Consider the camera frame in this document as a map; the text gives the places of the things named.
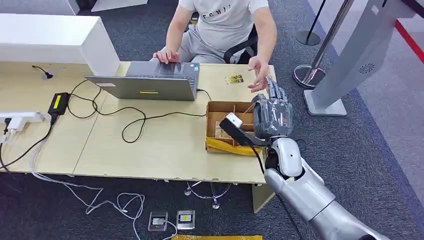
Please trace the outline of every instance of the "desk leg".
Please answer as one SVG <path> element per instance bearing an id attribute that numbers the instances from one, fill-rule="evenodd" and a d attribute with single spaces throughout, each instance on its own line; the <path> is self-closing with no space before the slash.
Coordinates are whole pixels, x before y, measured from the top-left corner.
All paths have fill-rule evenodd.
<path id="1" fill-rule="evenodd" d="M 267 204 L 274 196 L 275 193 L 271 188 L 264 184 L 262 186 L 252 185 L 253 196 L 253 212 L 257 214 L 265 204 Z"/>

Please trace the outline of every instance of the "person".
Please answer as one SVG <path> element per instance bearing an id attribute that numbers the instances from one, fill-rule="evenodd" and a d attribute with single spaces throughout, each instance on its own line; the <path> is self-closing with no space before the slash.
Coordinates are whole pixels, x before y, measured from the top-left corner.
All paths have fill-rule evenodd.
<path id="1" fill-rule="evenodd" d="M 198 23 L 184 32 L 194 11 L 199 13 Z M 246 41 L 253 24 L 258 35 L 257 55 L 250 58 L 248 69 L 255 71 L 256 78 L 248 87 L 252 92 L 263 90 L 277 41 L 268 0 L 179 0 L 166 34 L 166 45 L 152 59 L 165 64 L 225 63 L 224 53 Z"/>

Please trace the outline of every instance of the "man's arm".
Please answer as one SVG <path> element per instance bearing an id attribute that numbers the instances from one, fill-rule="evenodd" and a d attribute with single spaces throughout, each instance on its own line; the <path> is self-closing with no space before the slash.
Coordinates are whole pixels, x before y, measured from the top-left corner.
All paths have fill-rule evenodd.
<path id="1" fill-rule="evenodd" d="M 257 56 L 264 62 L 269 62 L 277 42 L 277 28 L 269 7 L 260 7 L 253 12 L 253 22 L 256 26 L 258 43 Z"/>
<path id="2" fill-rule="evenodd" d="M 180 49 L 181 39 L 183 38 L 184 30 L 192 17 L 193 12 L 178 5 L 175 14 L 169 24 L 166 34 L 166 48 L 176 53 Z"/>
<path id="3" fill-rule="evenodd" d="M 249 60 L 249 70 L 254 70 L 256 79 L 253 84 L 248 85 L 251 92 L 257 92 L 267 87 L 265 76 L 270 68 L 268 62 L 273 54 L 277 42 L 277 28 L 271 15 L 270 8 L 260 7 L 253 12 L 253 22 L 256 27 L 258 43 L 257 55 Z"/>
<path id="4" fill-rule="evenodd" d="M 178 50 L 180 49 L 181 40 L 183 39 L 184 30 L 192 17 L 193 11 L 185 9 L 178 5 L 175 14 L 168 27 L 166 33 L 166 45 L 164 50 L 155 52 L 154 58 L 157 58 L 162 63 L 178 62 Z"/>

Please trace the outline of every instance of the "yellow cloth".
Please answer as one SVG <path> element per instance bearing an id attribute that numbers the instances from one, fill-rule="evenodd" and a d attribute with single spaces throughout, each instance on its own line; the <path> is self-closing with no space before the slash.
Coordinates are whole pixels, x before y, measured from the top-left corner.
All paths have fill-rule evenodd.
<path id="1" fill-rule="evenodd" d="M 224 141 L 220 141 L 211 137 L 206 137 L 206 146 L 233 154 L 255 156 L 255 153 L 250 146 L 232 146 Z M 255 147 L 255 149 L 258 153 L 261 151 L 261 148 Z"/>
<path id="2" fill-rule="evenodd" d="M 262 240 L 262 236 L 192 236 L 176 235 L 172 240 Z"/>

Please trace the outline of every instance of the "laptop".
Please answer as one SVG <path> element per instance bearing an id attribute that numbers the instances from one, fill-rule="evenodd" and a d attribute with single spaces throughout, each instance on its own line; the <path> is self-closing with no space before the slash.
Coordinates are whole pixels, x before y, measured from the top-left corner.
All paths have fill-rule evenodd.
<path id="1" fill-rule="evenodd" d="M 132 61 L 126 76 L 86 76 L 118 99 L 194 101 L 199 64 Z"/>

